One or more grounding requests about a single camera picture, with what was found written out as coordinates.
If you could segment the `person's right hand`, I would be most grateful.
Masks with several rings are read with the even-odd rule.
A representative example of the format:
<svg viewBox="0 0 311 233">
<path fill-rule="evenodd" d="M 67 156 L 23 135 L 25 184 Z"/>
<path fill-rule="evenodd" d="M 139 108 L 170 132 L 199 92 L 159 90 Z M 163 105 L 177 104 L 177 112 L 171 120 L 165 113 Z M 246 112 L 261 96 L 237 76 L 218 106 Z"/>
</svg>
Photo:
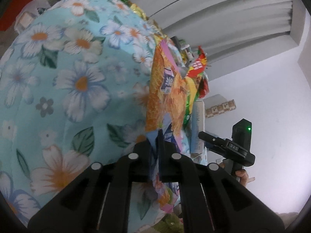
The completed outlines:
<svg viewBox="0 0 311 233">
<path fill-rule="evenodd" d="M 255 177 L 249 178 L 248 173 L 244 169 L 237 170 L 235 172 L 235 175 L 239 178 L 239 183 L 243 185 L 244 187 L 246 187 L 248 183 L 255 181 Z"/>
</svg>

